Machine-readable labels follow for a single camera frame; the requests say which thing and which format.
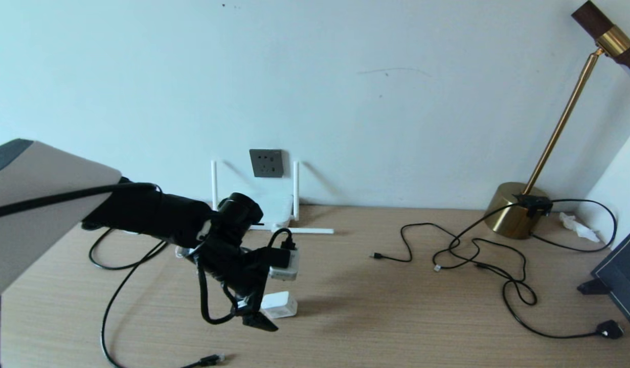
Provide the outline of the white power adapter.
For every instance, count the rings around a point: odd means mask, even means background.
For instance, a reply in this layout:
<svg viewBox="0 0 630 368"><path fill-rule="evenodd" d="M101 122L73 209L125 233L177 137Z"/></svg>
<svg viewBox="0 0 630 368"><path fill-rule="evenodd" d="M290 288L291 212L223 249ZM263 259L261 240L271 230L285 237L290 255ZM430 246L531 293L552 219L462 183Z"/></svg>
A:
<svg viewBox="0 0 630 368"><path fill-rule="evenodd" d="M297 308L297 301L289 291L266 294L261 301L261 311L272 319L296 316Z"/></svg>

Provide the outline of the white router with antennas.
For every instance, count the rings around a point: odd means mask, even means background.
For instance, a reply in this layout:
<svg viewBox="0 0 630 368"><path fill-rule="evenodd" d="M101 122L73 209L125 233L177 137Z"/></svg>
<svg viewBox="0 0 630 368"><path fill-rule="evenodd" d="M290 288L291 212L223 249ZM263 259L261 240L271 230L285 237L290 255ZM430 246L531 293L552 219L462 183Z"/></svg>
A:
<svg viewBox="0 0 630 368"><path fill-rule="evenodd" d="M291 226L300 219L300 161L292 163L291 195L260 195L254 200L263 211L261 221L250 226L250 230L275 233L288 228L294 234L333 235L333 228L311 228Z"/></svg>

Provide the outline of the grey wall socket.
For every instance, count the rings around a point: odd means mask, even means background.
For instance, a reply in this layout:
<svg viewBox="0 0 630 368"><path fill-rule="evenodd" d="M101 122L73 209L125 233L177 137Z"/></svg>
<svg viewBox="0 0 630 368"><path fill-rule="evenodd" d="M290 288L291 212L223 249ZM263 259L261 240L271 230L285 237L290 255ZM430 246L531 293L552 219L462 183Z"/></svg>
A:
<svg viewBox="0 0 630 368"><path fill-rule="evenodd" d="M284 176L283 151L280 149L250 149L250 160L256 178Z"/></svg>

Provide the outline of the brass desk lamp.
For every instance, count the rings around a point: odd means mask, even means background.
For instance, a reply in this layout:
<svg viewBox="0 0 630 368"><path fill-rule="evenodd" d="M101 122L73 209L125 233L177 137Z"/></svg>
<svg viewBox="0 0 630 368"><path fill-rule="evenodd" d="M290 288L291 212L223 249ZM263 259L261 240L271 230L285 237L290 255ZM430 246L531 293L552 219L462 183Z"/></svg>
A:
<svg viewBox="0 0 630 368"><path fill-rule="evenodd" d="M536 188L547 161L574 112L600 57L608 57L630 72L630 37L593 0L586 0L571 17L590 35L596 50L591 52L578 75L558 122L527 182L503 182L497 187L483 222L493 232L511 239L528 239L543 217L551 214L553 200Z"/></svg>

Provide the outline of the crumpled white tissue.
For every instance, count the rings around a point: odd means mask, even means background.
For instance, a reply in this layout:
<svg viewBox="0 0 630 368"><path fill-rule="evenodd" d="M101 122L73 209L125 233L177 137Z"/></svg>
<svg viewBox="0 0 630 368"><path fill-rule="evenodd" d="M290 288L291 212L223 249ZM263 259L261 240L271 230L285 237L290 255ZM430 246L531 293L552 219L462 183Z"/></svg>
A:
<svg viewBox="0 0 630 368"><path fill-rule="evenodd" d="M560 219L560 222L562 223L564 228L575 232L580 238L584 238L595 243L601 241L595 231L593 231L593 229L591 228L588 228L588 226L579 223L575 215L568 215L560 212L558 218Z"/></svg>

